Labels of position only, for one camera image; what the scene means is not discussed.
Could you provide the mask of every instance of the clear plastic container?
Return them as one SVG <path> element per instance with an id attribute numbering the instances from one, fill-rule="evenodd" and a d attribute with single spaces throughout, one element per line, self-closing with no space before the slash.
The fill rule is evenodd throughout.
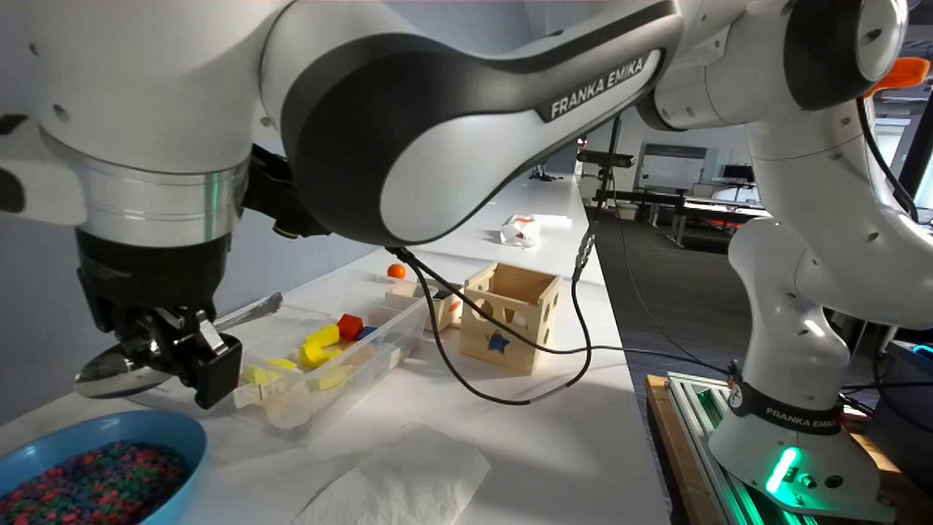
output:
<path id="1" fill-rule="evenodd" d="M 264 387 L 240 386 L 233 390 L 236 406 L 255 406 L 250 412 L 281 431 L 306 434 L 310 429 L 323 429 L 328 419 L 342 416 L 387 371 L 399 368 L 409 352 L 418 352 L 425 326 L 424 301 L 386 297 L 352 316 L 376 330 L 310 372 L 285 371 Z M 332 311 L 284 307 L 278 316 L 240 332 L 245 345 L 242 371 L 294 355 L 304 337 L 328 324 L 336 324 Z"/>

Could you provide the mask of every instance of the led light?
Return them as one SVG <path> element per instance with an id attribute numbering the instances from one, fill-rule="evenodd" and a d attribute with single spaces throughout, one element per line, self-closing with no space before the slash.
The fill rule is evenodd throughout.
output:
<path id="1" fill-rule="evenodd" d="M 788 447 L 785 451 L 781 451 L 781 458 L 778 458 L 778 467 L 771 473 L 771 479 L 766 479 L 766 493 L 774 493 L 774 495 L 778 495 L 778 491 L 781 491 L 781 485 L 785 485 L 785 476 L 796 467 L 796 460 L 800 460 L 800 448 L 796 447 Z"/>
<path id="2" fill-rule="evenodd" d="M 818 337 L 825 337 L 825 330 L 818 324 L 818 321 L 804 321 L 804 326 L 818 336 Z"/>

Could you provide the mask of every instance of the wall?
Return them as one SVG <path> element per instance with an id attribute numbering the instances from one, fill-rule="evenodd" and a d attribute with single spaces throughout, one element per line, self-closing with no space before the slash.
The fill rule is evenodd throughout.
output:
<path id="1" fill-rule="evenodd" d="M 30 0 L 0 0 L 0 108 L 30 108 L 36 84 L 24 2 Z M 336 235 L 285 243 L 264 215 L 248 213 L 215 304 L 223 311 L 233 310 L 369 251 L 373 248 Z M 74 372 L 113 345 L 93 330 L 77 265 L 74 231 L 0 215 L 0 422 L 68 394 Z"/>
<path id="2" fill-rule="evenodd" d="M 587 148 L 606 151 L 609 148 L 609 127 L 612 123 L 593 132 Z M 635 168 L 641 165 L 645 142 L 666 142 L 666 146 L 701 146 L 710 148 L 705 181 L 717 178 L 726 164 L 753 164 L 749 142 L 745 127 L 694 127 L 694 132 L 657 132 L 641 123 L 638 110 L 622 114 L 619 127 L 619 155 L 634 155 L 629 168 L 612 168 L 619 190 L 634 190 Z"/>

